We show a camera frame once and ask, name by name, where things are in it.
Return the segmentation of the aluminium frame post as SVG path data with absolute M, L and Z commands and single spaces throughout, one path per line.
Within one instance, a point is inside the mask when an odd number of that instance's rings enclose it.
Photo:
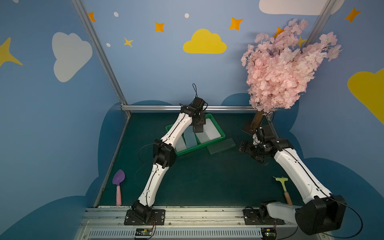
M 336 5 L 337 0 L 328 0 L 326 1 L 322 11 L 320 12 L 314 26 L 312 27 L 306 42 L 302 45 L 301 49 L 306 48 L 308 45 L 315 43 L 321 34 L 324 26 L 326 25 L 328 19 L 332 15 L 334 6 Z
M 92 24 L 92 21 L 91 21 L 91 18 L 90 16 L 88 15 L 88 12 L 87 12 L 87 9 L 86 9 L 86 6 L 84 4 L 83 1 L 81 0 L 72 0 L 72 3 L 75 7 L 75 10 L 78 14 L 78 16 L 80 17 L 82 23 L 83 23 L 83 26 L 92 42 L 92 45 L 93 47 L 95 48 L 95 51 L 103 65 L 103 68 L 115 90 L 115 93 L 121 103 L 121 110 L 124 111 L 128 117 L 128 119 L 131 117 L 132 113 L 131 111 L 129 110 L 124 110 L 123 107 L 127 106 L 127 101 L 126 101 L 126 98 L 124 96 L 124 93 L 122 91 L 122 88 L 119 84 L 119 81 L 112 69 L 112 66 L 108 60 L 108 57 L 106 55 L 106 52 L 104 51 L 103 49 L 103 46 L 102 46 L 102 43 L 96 33 L 96 30 Z

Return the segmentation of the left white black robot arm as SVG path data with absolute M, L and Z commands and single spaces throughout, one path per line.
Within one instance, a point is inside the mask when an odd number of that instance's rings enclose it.
M 189 105 L 182 105 L 170 130 L 161 139 L 154 140 L 151 174 L 143 192 L 132 205 L 133 213 L 143 223 L 149 222 L 157 191 L 166 172 L 176 161 L 176 143 L 189 126 L 193 126 L 195 133 L 203 132 L 203 126 L 206 124 L 206 104 L 203 99 L 195 97 Z

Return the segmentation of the white opaque pencil case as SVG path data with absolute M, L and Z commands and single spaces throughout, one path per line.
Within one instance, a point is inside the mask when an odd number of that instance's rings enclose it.
M 217 127 L 214 125 L 211 119 L 206 119 L 206 124 L 204 125 L 204 132 L 207 133 L 211 140 L 215 140 L 221 137 L 220 132 Z

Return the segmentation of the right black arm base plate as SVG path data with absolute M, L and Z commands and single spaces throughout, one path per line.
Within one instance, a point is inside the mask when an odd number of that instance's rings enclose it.
M 269 216 L 265 209 L 243 209 L 243 217 L 245 225 L 284 225 L 285 222 L 280 219 L 275 219 Z

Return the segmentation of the small circuit board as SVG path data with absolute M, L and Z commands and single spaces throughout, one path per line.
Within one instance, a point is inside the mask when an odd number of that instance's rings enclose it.
M 135 229 L 134 239 L 150 238 L 153 235 L 152 229 Z
M 277 231 L 275 229 L 270 228 L 262 228 L 261 229 L 262 240 L 276 240 L 277 238 Z

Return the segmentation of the pink artificial blossom tree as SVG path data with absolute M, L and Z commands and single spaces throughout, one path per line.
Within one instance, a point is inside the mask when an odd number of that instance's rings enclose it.
M 252 133 L 260 127 L 263 116 L 278 109 L 290 109 L 299 100 L 323 60 L 339 56 L 342 46 L 332 32 L 304 47 L 301 34 L 307 26 L 306 20 L 293 19 L 273 37 L 259 33 L 255 44 L 248 45 L 243 54 L 249 103 L 257 111 L 250 123 Z

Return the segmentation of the right aluminium frame post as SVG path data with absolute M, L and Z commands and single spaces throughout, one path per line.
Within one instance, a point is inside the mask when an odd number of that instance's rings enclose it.
M 334 6 L 336 5 L 337 0 L 328 0 L 326 1 L 322 11 L 320 12 L 314 26 L 312 27 L 306 42 L 302 45 L 301 49 L 306 48 L 308 45 L 315 43 L 321 34 L 324 26 L 326 25 L 328 19 L 332 15 Z

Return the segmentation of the dark green pencil case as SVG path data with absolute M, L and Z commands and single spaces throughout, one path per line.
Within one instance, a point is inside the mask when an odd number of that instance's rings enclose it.
M 207 149 L 211 155 L 220 153 L 223 151 L 226 151 L 228 149 L 234 148 L 236 146 L 235 141 L 230 138 L 230 139 L 225 139 L 223 141 L 211 144 L 207 146 Z

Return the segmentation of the light teal frosted pencil case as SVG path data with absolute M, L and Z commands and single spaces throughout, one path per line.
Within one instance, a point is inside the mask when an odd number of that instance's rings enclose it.
M 184 131 L 184 139 L 187 149 L 194 148 L 198 145 L 192 126 L 187 127 Z

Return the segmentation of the aluminium front rail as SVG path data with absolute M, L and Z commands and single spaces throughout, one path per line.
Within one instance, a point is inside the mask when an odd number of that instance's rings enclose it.
M 137 240 L 261 240 L 262 228 L 275 229 L 276 240 L 332 240 L 330 232 L 308 236 L 296 224 L 245 225 L 243 209 L 256 207 L 155 207 L 166 210 L 163 226 L 125 226 L 129 207 L 90 208 L 76 240 L 134 240 L 135 229 L 152 229 L 150 238 Z

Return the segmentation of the left small circuit board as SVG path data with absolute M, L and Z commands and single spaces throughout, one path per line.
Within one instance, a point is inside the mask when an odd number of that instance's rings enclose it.
M 153 235 L 152 229 L 135 229 L 134 239 L 150 238 Z

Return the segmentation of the left aluminium frame post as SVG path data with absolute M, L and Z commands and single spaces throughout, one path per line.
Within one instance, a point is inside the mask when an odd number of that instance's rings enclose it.
M 103 65 L 103 68 L 115 90 L 115 93 L 121 103 L 121 110 L 124 111 L 128 117 L 128 119 L 131 117 L 132 113 L 131 111 L 129 110 L 124 110 L 123 107 L 127 106 L 127 101 L 126 101 L 126 98 L 124 96 L 124 93 L 122 91 L 122 88 L 119 84 L 119 81 L 112 69 L 112 66 L 108 60 L 108 57 L 106 55 L 106 52 L 104 51 L 103 49 L 103 46 L 102 46 L 102 43 L 96 33 L 96 30 L 92 24 L 92 21 L 91 21 L 91 18 L 90 16 L 88 15 L 88 12 L 87 12 L 87 9 L 86 9 L 86 6 L 84 4 L 83 1 L 81 0 L 72 0 L 72 3 L 75 7 L 75 10 L 78 14 L 78 16 L 80 17 L 82 23 L 83 23 L 83 26 L 92 42 L 92 45 L 93 47 L 95 48 L 95 51 Z

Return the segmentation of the purple pink toy shovel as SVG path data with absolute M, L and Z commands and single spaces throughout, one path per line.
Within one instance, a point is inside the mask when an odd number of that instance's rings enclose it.
M 113 184 L 116 185 L 116 206 L 122 205 L 121 183 L 125 180 L 123 170 L 118 170 L 113 177 Z

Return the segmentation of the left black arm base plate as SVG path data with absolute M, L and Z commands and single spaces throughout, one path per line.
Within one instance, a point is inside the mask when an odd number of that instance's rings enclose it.
M 165 222 L 166 210 L 154 209 L 151 211 L 150 216 L 145 217 L 144 220 L 140 219 L 134 210 L 129 209 L 126 213 L 124 225 L 125 226 L 149 226 L 156 223 L 157 226 L 163 226 Z

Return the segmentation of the green plastic storage tray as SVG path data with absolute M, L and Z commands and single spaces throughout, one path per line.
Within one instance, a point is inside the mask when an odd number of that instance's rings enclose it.
M 202 133 L 194 133 L 193 126 L 188 126 L 176 143 L 176 154 L 182 156 L 193 151 L 220 142 L 226 137 L 224 131 L 212 114 L 206 114 L 206 124 Z

